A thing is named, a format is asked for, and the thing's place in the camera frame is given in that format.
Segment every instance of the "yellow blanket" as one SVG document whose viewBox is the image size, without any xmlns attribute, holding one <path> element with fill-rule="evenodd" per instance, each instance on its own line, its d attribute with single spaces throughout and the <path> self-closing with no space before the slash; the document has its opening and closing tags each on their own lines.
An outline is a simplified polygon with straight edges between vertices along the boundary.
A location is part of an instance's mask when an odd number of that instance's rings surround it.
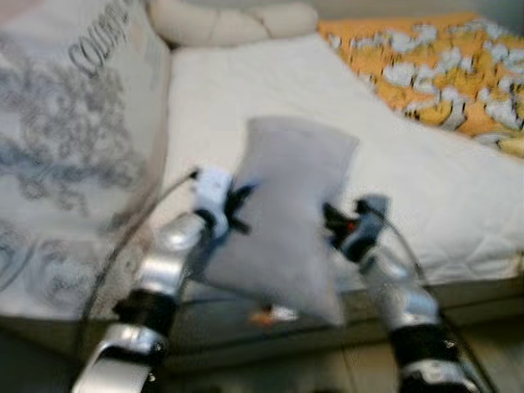
<svg viewBox="0 0 524 393">
<path fill-rule="evenodd" d="M 393 110 L 524 156 L 524 38 L 472 13 L 324 20 L 319 33 Z"/>
</svg>

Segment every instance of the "robotic arm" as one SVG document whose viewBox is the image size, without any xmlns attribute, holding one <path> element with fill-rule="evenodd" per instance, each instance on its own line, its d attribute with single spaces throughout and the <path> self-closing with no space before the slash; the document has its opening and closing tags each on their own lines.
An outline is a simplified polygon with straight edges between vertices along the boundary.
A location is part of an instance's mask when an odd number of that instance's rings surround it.
<svg viewBox="0 0 524 393">
<path fill-rule="evenodd" d="M 167 353 L 169 330 L 187 278 L 199 269 L 229 225 L 248 230 L 233 214 L 250 190 L 231 196 L 231 182 L 230 175 L 217 169 L 199 173 L 192 211 L 157 233 L 133 290 L 115 307 L 118 322 L 108 328 L 73 393 L 155 391 L 155 368 Z M 478 392 L 461 367 L 457 345 L 439 318 L 436 300 L 395 255 L 377 245 L 387 206 L 387 198 L 374 195 L 358 201 L 358 219 L 347 219 L 331 206 L 324 206 L 324 215 L 326 227 L 334 233 L 333 246 L 359 266 L 387 327 L 399 367 L 400 391 Z"/>
<path fill-rule="evenodd" d="M 357 220 L 324 206 L 333 245 L 359 266 L 368 294 L 389 332 L 402 393 L 472 393 L 477 387 L 459 362 L 459 349 L 439 318 L 436 299 L 417 284 L 413 271 L 377 245 L 388 200 L 358 201 Z"/>
<path fill-rule="evenodd" d="M 168 350 L 169 330 L 192 270 L 228 230 L 232 178 L 218 169 L 198 174 L 196 201 L 156 234 L 129 296 L 73 386 L 73 393 L 152 393 L 155 368 Z"/>
</svg>

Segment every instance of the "beige cushion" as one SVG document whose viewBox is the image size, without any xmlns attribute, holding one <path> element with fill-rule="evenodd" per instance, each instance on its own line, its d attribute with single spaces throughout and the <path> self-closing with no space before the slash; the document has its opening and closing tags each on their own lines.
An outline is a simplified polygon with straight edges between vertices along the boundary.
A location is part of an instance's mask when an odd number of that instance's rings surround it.
<svg viewBox="0 0 524 393">
<path fill-rule="evenodd" d="M 187 46 L 232 46 L 295 37 L 313 33 L 318 21 L 315 9 L 299 2 L 240 11 L 153 0 L 149 15 L 162 38 Z"/>
<path fill-rule="evenodd" d="M 178 0 L 155 0 L 151 24 L 171 43 L 189 46 L 236 45 L 269 37 L 264 26 L 236 10 L 199 7 Z"/>
<path fill-rule="evenodd" d="M 317 29 L 317 11 L 303 2 L 256 7 L 247 13 L 262 22 L 271 38 L 298 37 L 314 33 Z"/>
</svg>

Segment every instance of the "white mattress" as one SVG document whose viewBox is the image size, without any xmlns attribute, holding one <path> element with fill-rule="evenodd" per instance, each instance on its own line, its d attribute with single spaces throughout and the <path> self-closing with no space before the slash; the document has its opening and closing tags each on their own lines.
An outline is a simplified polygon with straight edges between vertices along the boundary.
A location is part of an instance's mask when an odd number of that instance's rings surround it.
<svg viewBox="0 0 524 393">
<path fill-rule="evenodd" d="M 360 138 L 343 208 L 368 192 L 391 198 L 390 218 L 432 283 L 510 278 L 524 250 L 524 163 L 390 111 L 318 35 L 173 56 L 165 186 L 194 165 L 234 172 L 246 121 L 297 115 Z M 160 224 L 187 206 L 167 200 Z M 359 287 L 336 261 L 343 287 Z"/>
</svg>

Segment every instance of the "cable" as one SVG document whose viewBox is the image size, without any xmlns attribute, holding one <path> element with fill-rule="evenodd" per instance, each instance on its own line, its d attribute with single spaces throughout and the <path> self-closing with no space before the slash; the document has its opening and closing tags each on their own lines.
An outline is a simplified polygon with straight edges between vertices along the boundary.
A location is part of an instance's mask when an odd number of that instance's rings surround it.
<svg viewBox="0 0 524 393">
<path fill-rule="evenodd" d="M 437 303 L 439 304 L 439 316 L 442 319 L 442 322 L 445 325 L 447 325 L 450 331 L 453 332 L 453 334 L 456 336 L 460 346 L 463 347 L 466 356 L 473 363 L 473 365 L 481 375 L 482 379 L 484 380 L 484 383 L 487 385 L 490 391 L 496 393 L 498 389 L 496 388 L 495 383 L 493 382 L 493 379 L 490 377 L 490 374 L 487 372 L 486 368 L 481 364 L 480 360 L 478 359 L 478 356 L 475 354 L 475 351 L 469 345 L 462 332 L 460 332 L 459 327 L 454 322 L 452 322 L 451 319 L 440 308 L 440 302 L 438 301 L 438 297 L 436 296 L 436 293 L 433 291 L 433 288 L 430 287 L 429 280 L 427 279 L 427 276 L 424 270 L 422 269 L 422 266 L 420 265 L 417 256 L 415 255 L 413 249 L 409 245 L 404 235 L 402 235 L 399 229 L 382 212 L 374 209 L 369 204 L 366 204 L 366 207 L 367 209 L 369 209 L 369 211 L 376 215 L 387 227 L 389 227 L 391 231 L 399 239 L 400 243 L 402 244 L 402 247 L 406 250 L 406 252 L 409 255 L 409 259 L 413 265 L 415 273 L 418 276 L 418 279 L 422 282 L 422 286 L 430 293 L 430 295 L 432 295 L 437 300 Z"/>
<path fill-rule="evenodd" d="M 189 170 L 185 175 L 183 175 L 181 178 L 176 180 L 175 182 L 171 183 L 171 185 L 156 199 L 151 205 L 146 208 L 142 215 L 137 219 L 136 223 L 129 226 L 129 228 L 124 232 L 122 237 L 120 238 L 120 241 L 115 244 L 115 248 L 113 251 L 107 256 L 106 258 L 106 264 L 100 274 L 97 276 L 97 279 L 95 280 L 95 283 L 93 284 L 93 290 L 91 291 L 91 294 L 89 295 L 89 298 L 85 302 L 84 308 L 82 310 L 82 314 L 78 323 L 78 327 L 76 328 L 75 333 L 75 339 L 73 340 L 72 345 L 72 352 L 75 357 L 79 357 L 80 350 L 82 349 L 82 346 L 84 344 L 84 337 L 85 332 L 88 326 L 89 321 L 89 315 L 91 314 L 91 311 L 93 309 L 93 306 L 95 304 L 95 300 L 97 299 L 98 291 L 106 281 L 107 275 L 111 271 L 112 267 L 114 266 L 116 260 L 118 259 L 118 256 L 120 252 L 128 245 L 129 241 L 133 238 L 134 234 L 143 226 L 143 224 L 146 222 L 146 220 L 151 216 L 153 211 L 155 211 L 156 207 L 164 201 L 165 198 L 167 198 L 169 195 L 171 195 L 171 192 L 175 191 L 177 188 L 182 186 L 185 182 L 187 182 L 191 178 L 196 178 L 198 175 L 198 168 L 194 168 Z"/>
</svg>

